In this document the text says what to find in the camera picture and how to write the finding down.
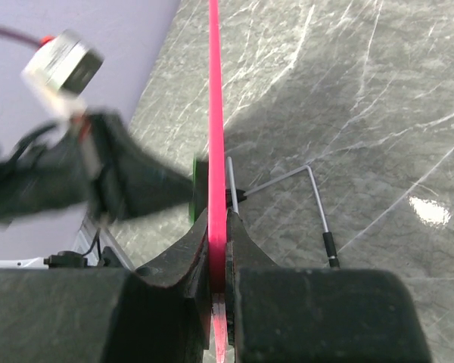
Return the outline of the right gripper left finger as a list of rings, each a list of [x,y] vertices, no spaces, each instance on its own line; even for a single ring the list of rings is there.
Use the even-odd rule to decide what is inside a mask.
[[[207,219],[137,271],[0,269],[0,362],[199,362]]]

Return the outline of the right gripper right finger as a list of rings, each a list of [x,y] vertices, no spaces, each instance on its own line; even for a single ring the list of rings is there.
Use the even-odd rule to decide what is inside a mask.
[[[430,362],[406,285],[374,269],[285,268],[227,217],[226,302],[238,362]]]

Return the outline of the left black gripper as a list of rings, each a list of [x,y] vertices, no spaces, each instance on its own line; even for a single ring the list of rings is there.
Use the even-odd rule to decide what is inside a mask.
[[[193,197],[193,181],[179,170],[143,151],[121,154],[132,139],[118,112],[93,110],[72,119],[56,145],[35,143],[55,127],[33,130],[0,161],[0,224],[81,203],[97,219],[126,221]]]

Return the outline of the green whiteboard eraser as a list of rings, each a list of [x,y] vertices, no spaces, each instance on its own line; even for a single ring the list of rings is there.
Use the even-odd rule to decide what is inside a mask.
[[[193,195],[189,203],[189,216],[194,224],[208,204],[208,160],[195,157],[193,160]]]

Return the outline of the pink framed whiteboard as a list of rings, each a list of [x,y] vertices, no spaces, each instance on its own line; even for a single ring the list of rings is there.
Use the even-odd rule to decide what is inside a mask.
[[[227,346],[225,312],[226,201],[222,107],[219,3],[209,2],[209,170],[207,239],[216,361],[224,362]]]

